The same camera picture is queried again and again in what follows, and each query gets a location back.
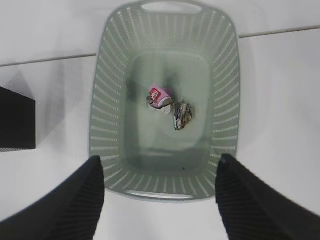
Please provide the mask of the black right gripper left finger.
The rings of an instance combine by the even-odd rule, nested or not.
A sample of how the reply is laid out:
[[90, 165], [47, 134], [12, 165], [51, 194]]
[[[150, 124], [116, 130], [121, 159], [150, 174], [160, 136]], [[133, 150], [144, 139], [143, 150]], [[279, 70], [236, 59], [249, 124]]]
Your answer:
[[105, 201], [103, 166], [92, 156], [46, 196], [0, 223], [2, 240], [92, 240]]

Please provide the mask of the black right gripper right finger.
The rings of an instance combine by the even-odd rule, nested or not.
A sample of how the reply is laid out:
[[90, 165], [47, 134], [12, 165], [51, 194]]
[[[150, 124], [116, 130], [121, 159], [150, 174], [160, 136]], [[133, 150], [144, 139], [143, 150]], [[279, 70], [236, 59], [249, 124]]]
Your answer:
[[216, 203], [230, 240], [318, 240], [319, 215], [286, 198], [236, 158], [222, 154]]

